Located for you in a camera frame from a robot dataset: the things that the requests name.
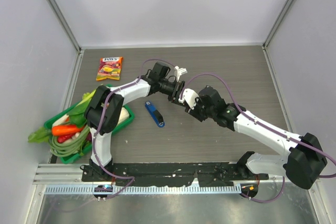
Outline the blue stapler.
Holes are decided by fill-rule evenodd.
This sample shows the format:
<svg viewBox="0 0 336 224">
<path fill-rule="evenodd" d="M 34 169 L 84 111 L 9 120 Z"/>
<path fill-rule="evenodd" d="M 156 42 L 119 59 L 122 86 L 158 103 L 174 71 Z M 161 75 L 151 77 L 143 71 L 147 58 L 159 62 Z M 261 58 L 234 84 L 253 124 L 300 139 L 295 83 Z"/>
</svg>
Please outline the blue stapler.
<svg viewBox="0 0 336 224">
<path fill-rule="evenodd" d="M 156 123 L 158 127 L 165 126 L 165 122 L 164 122 L 162 114 L 156 109 L 153 103 L 151 103 L 150 101 L 146 101 L 145 108 L 147 109 L 148 113 L 150 114 L 153 121 Z"/>
</svg>

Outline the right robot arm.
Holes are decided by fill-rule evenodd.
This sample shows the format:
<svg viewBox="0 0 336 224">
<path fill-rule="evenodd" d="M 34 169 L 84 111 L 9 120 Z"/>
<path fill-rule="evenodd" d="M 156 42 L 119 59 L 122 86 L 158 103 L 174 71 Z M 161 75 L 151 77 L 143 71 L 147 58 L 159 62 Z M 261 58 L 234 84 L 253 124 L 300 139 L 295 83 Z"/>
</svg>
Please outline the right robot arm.
<svg viewBox="0 0 336 224">
<path fill-rule="evenodd" d="M 213 119 L 220 127 L 245 134 L 273 149 L 275 155 L 247 152 L 241 157 L 237 173 L 242 179 L 255 174 L 287 177 L 293 184 L 310 189 L 327 165 L 318 138 L 280 129 L 234 103 L 226 103 L 217 90 L 206 86 L 200 92 L 185 89 L 178 98 L 188 114 L 199 121 Z"/>
</svg>

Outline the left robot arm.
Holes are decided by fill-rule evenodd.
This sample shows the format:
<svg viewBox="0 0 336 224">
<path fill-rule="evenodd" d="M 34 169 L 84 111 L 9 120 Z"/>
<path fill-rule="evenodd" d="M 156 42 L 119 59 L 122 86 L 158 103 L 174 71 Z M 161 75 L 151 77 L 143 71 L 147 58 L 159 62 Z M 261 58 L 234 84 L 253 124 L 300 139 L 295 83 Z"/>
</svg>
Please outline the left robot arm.
<svg viewBox="0 0 336 224">
<path fill-rule="evenodd" d="M 105 182 L 112 174 L 111 135 L 117 127 L 124 105 L 157 92 L 167 95 L 169 101 L 178 101 L 177 95 L 184 87 L 180 77 L 187 73 L 185 68 L 173 67 L 173 81 L 168 76 L 171 68 L 166 61 L 158 61 L 146 74 L 124 85 L 96 89 L 85 111 L 85 118 L 92 136 L 90 167 L 98 180 Z"/>
</svg>

